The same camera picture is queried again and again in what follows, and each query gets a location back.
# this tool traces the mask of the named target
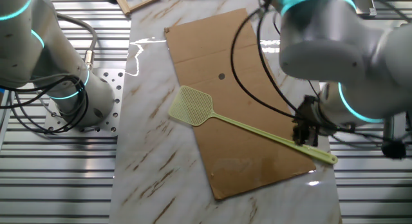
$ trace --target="brown cardboard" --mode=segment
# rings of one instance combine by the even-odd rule
[[[230,46],[245,9],[165,29],[180,84],[212,96],[217,114],[292,139],[291,118],[258,104],[236,83]],[[289,112],[261,65],[256,35],[248,23],[239,36],[235,67],[255,96]],[[224,121],[211,118],[194,134],[215,199],[223,199],[315,170],[311,158]]]

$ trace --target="fly swatter handle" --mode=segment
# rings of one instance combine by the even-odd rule
[[[287,140],[287,139],[285,139],[285,138],[282,138],[282,137],[279,137],[279,136],[276,136],[276,135],[267,133],[266,131],[259,130],[259,129],[257,129],[257,128],[255,128],[255,127],[250,127],[250,126],[248,126],[248,125],[246,125],[246,124],[242,124],[241,122],[237,122],[237,121],[235,121],[235,120],[232,120],[232,119],[223,117],[223,116],[218,115],[218,114],[216,114],[216,113],[213,113],[212,116],[215,117],[215,118],[221,119],[221,120],[223,120],[223,121],[226,121],[226,122],[228,122],[228,123],[230,123],[230,124],[233,124],[233,125],[236,125],[236,126],[238,126],[238,127],[241,127],[241,128],[243,128],[243,129],[246,129],[246,130],[248,130],[248,131],[252,131],[253,133],[256,133],[256,134],[258,134],[258,135],[264,136],[264,137],[269,138],[269,139],[271,139],[271,140],[275,140],[276,142],[279,142],[279,143],[281,143],[281,144],[285,144],[285,145],[288,146],[288,147],[291,147],[291,148],[293,148],[293,149],[295,149],[295,150],[297,150],[297,151],[300,151],[300,152],[302,152],[302,153],[304,153],[304,154],[307,154],[307,155],[309,155],[309,156],[311,156],[311,157],[313,157],[313,158],[316,158],[316,159],[318,159],[318,160],[321,160],[321,161],[323,161],[323,162],[330,163],[330,164],[335,164],[335,163],[337,163],[337,157],[336,157],[335,155],[332,155],[332,154],[330,154],[330,153],[324,152],[324,151],[319,150],[319,149],[317,149],[317,148],[315,148],[315,147],[311,147],[311,146],[308,146],[308,145],[298,146],[298,145],[296,145],[296,144],[295,144],[293,141],[291,141],[291,140]]]

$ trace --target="yellow-green fly swatter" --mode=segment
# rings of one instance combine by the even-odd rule
[[[308,145],[298,146],[291,140],[287,140],[285,138],[259,130],[255,127],[250,127],[246,124],[242,124],[241,122],[237,122],[235,120],[216,114],[213,111],[212,97],[206,93],[190,88],[189,86],[182,86],[180,88],[179,93],[177,94],[172,103],[172,106],[169,109],[169,115],[192,126],[200,126],[209,118],[218,118],[230,124],[236,125],[243,129],[252,131],[253,133],[256,133],[258,135],[284,144],[318,160],[330,164],[337,163],[337,157],[330,153],[326,153],[322,150]]]

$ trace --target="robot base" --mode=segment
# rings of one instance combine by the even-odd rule
[[[122,108],[123,99],[123,85],[125,70],[122,69],[93,69],[96,76],[106,80],[113,89],[115,94],[115,102],[113,109],[105,119],[100,123],[91,127],[75,127],[67,133],[60,133],[58,135],[47,135],[50,138],[67,138],[67,137],[114,137],[118,135],[118,127],[120,123],[120,111]],[[57,111],[55,103],[50,100],[49,109],[53,112]],[[49,112],[46,115],[44,128],[54,130],[66,124],[63,118],[53,116]]]

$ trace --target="white marble slab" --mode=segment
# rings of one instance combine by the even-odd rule
[[[258,0],[161,0],[132,14],[110,223],[340,222],[333,167],[319,162],[315,172],[215,201],[192,129],[167,115],[179,84],[164,28],[257,7]],[[306,81],[279,70],[272,15],[265,20],[262,39],[269,41],[263,47],[278,83],[298,105],[313,92]],[[327,139],[320,142],[328,151]]]

